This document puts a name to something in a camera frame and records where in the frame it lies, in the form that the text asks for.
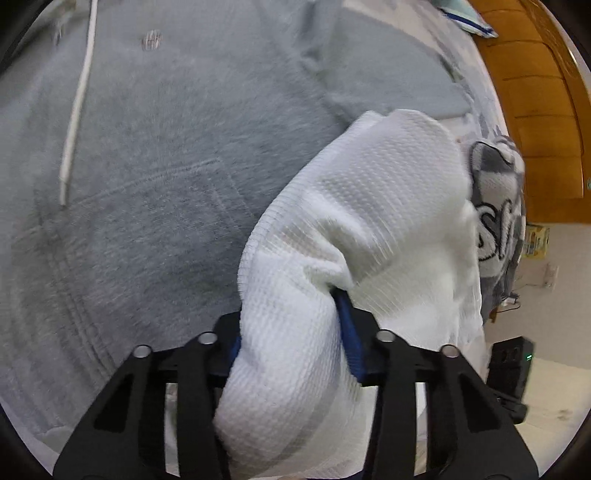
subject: black device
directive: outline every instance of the black device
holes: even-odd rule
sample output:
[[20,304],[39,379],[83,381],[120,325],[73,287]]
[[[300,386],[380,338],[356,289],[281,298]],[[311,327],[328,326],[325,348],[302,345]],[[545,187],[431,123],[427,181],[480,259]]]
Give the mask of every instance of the black device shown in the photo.
[[[459,350],[433,352],[380,330],[370,312],[333,292],[351,373],[378,386],[363,480],[410,480],[416,446],[415,383],[427,392],[427,472],[421,480],[534,480],[538,470],[498,401]],[[215,390],[223,388],[240,348],[239,312],[183,347],[136,347],[66,443],[57,480],[173,480],[165,471],[164,389],[178,384],[181,479],[230,480],[213,428]]]
[[492,346],[486,385],[521,401],[534,357],[534,344],[525,337]]

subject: gray patterned fabric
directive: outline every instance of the gray patterned fabric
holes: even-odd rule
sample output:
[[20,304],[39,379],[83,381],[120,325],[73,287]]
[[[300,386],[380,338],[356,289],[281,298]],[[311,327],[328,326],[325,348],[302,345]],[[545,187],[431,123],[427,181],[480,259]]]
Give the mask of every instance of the gray patterned fabric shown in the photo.
[[470,150],[472,203],[479,216],[482,318],[511,294],[525,236],[524,162],[509,137],[478,141]]

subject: hoodie logo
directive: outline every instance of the hoodie logo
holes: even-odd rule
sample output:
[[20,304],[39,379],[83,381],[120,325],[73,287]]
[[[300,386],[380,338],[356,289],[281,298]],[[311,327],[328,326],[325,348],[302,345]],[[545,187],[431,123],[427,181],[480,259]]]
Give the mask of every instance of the hoodie logo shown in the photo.
[[160,30],[150,30],[142,39],[142,49],[144,51],[156,50],[160,46],[161,40]]

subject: white waffle-textured cloth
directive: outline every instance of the white waffle-textured cloth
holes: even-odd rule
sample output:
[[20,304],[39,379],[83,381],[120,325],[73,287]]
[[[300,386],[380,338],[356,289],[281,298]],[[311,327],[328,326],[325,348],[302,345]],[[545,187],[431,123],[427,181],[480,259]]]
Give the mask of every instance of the white waffle-textured cloth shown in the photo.
[[242,256],[242,348],[215,417],[233,478],[362,469],[375,390],[349,373],[331,286],[412,345],[481,357],[469,197],[450,132],[397,110],[364,114],[273,201]]

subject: hoodie drawstring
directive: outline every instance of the hoodie drawstring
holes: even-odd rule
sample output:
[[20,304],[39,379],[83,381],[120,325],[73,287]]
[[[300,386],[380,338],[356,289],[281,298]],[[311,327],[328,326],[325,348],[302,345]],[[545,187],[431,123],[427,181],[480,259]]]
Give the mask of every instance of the hoodie drawstring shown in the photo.
[[95,49],[97,7],[98,0],[91,0],[90,18],[88,20],[88,38],[86,40],[86,54],[84,56],[84,64],[82,66],[82,72],[80,73],[80,79],[78,80],[76,96],[74,97],[74,103],[72,104],[72,113],[70,114],[70,123],[68,124],[66,143],[64,144],[64,153],[61,157],[60,205],[64,207],[68,203],[68,193],[70,190],[70,181],[72,179],[74,148],[76,147],[78,127],[80,126],[80,114],[82,112],[82,103],[84,102],[86,89],[88,87],[88,77],[90,76],[90,66],[92,65],[92,54]]

